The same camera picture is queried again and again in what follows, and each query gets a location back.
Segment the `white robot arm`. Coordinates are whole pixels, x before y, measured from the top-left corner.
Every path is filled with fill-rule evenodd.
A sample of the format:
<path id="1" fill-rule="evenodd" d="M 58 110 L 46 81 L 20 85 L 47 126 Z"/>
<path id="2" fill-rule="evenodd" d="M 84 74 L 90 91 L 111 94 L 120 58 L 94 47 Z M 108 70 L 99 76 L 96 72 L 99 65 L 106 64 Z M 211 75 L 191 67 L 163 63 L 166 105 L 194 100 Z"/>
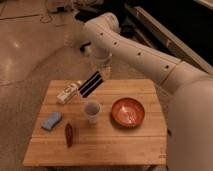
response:
<path id="1" fill-rule="evenodd" d="M 98 61 L 113 54 L 172 95 L 168 105 L 168 171 L 213 171 L 213 76 L 119 33 L 111 12 L 84 24 Z"/>

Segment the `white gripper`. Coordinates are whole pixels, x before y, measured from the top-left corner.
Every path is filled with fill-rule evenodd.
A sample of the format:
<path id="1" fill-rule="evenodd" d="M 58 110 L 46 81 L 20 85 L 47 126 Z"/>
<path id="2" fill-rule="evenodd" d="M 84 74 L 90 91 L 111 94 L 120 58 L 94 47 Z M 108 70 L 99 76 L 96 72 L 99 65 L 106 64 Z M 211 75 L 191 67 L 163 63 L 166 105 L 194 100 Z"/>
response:
<path id="1" fill-rule="evenodd" d="M 108 80 L 111 75 L 111 58 L 92 58 L 91 60 L 92 70 L 98 71 L 103 80 Z"/>

